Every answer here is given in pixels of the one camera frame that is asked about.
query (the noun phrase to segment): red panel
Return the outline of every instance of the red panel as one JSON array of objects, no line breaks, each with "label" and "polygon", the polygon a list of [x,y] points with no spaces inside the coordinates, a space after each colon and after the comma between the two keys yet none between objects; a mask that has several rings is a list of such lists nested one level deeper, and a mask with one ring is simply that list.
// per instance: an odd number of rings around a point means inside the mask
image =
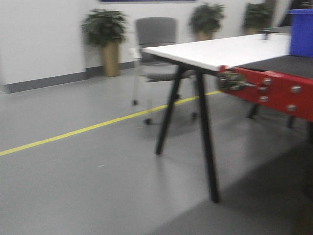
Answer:
[{"label": "red panel", "polygon": [[[253,103],[266,106],[289,115],[313,121],[313,80],[292,76],[272,71],[257,72],[243,68],[232,68],[234,73],[243,74],[248,83],[255,84],[256,87],[244,87],[238,91],[225,91],[228,94],[240,97]],[[270,85],[262,84],[262,81],[270,78]],[[293,93],[291,88],[300,86],[300,92]],[[260,91],[260,87],[266,87],[266,91]],[[261,102],[264,96],[268,100]],[[289,105],[295,105],[295,111],[288,111]]]}]

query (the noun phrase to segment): yellow floor line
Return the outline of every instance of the yellow floor line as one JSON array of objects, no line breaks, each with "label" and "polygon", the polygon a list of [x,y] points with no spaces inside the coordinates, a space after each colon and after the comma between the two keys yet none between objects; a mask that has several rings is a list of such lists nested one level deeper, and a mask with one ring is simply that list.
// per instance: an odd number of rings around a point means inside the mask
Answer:
[{"label": "yellow floor line", "polygon": [[[216,94],[216,93],[219,93],[219,92],[220,91],[208,92],[205,95],[213,95],[213,94]],[[197,97],[191,97],[191,98],[187,98],[187,99],[178,100],[178,101],[175,102],[175,104],[186,103],[186,102],[195,100],[196,98]],[[157,110],[165,109],[166,107],[167,107],[167,105],[161,105],[161,106],[152,108],[151,111],[157,111]],[[83,133],[83,132],[86,132],[86,131],[90,131],[90,130],[96,129],[96,128],[99,128],[99,127],[107,126],[107,125],[110,125],[110,124],[113,124],[113,123],[116,123],[116,122],[119,122],[119,121],[124,121],[124,120],[130,119],[130,118],[134,118],[134,117],[146,114],[146,113],[148,113],[148,110],[144,110],[144,111],[140,111],[140,112],[137,112],[137,113],[134,113],[134,114],[130,114],[130,115],[126,115],[126,116],[123,116],[123,117],[115,118],[115,119],[112,119],[112,120],[109,120],[109,121],[105,121],[103,123],[99,123],[99,124],[96,124],[96,125],[93,125],[93,126],[89,126],[89,127],[85,127],[85,128],[82,128],[82,129],[78,129],[76,131],[71,131],[71,132],[68,132],[68,133],[65,133],[65,134],[62,134],[62,135],[54,136],[54,137],[51,137],[51,138],[48,138],[48,139],[45,139],[45,140],[42,140],[42,141],[37,141],[37,142],[30,143],[30,144],[22,145],[22,146],[19,146],[19,147],[15,147],[15,148],[11,148],[11,149],[8,149],[8,150],[4,150],[4,151],[0,152],[0,156],[4,156],[4,155],[10,154],[10,153],[15,153],[15,152],[18,152],[18,151],[21,151],[21,150],[25,150],[25,149],[28,149],[28,148],[33,148],[33,147],[36,147],[38,145],[42,145],[42,144],[49,143],[49,142],[52,142],[52,141],[60,140],[60,139],[63,139],[63,138],[69,137],[69,136],[73,136],[73,135],[76,135],[76,134],[79,134],[79,133]]]}]

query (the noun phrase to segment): blue container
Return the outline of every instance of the blue container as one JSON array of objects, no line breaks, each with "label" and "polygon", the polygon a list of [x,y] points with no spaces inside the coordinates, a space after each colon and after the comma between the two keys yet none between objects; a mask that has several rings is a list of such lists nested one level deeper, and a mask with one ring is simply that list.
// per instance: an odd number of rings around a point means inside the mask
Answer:
[{"label": "blue container", "polygon": [[313,9],[290,10],[290,55],[313,58]]}]

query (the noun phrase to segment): gray chair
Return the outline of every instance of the gray chair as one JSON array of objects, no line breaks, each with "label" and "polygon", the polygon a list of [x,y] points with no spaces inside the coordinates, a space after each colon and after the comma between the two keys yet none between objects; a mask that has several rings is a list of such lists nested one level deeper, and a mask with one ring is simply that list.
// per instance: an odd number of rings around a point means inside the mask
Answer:
[{"label": "gray chair", "polygon": [[[134,58],[135,83],[133,105],[138,104],[139,82],[144,82],[147,95],[147,110],[149,117],[146,124],[152,121],[151,83],[174,80],[177,66],[156,60],[152,55],[142,52],[145,47],[165,46],[176,43],[177,22],[169,17],[148,17],[135,21],[136,36],[139,48],[131,48],[130,53]],[[183,78],[191,78],[192,70],[183,74]]]}]

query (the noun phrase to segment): green leaves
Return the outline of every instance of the green leaves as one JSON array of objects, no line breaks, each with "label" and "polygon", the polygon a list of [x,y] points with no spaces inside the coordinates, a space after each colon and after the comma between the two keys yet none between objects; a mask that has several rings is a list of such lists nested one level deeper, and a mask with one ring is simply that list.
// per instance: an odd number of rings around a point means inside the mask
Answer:
[{"label": "green leaves", "polygon": [[87,43],[105,47],[109,41],[126,39],[126,15],[121,11],[94,9],[83,21],[82,28],[87,36]]},{"label": "green leaves", "polygon": [[204,33],[217,31],[221,28],[220,20],[224,18],[223,11],[224,5],[220,4],[211,6],[205,3],[196,7],[189,21],[192,31],[194,33],[199,31],[203,31]]},{"label": "green leaves", "polygon": [[248,3],[243,28],[262,29],[266,26],[270,18],[271,10],[266,8],[264,3],[251,4]]}]

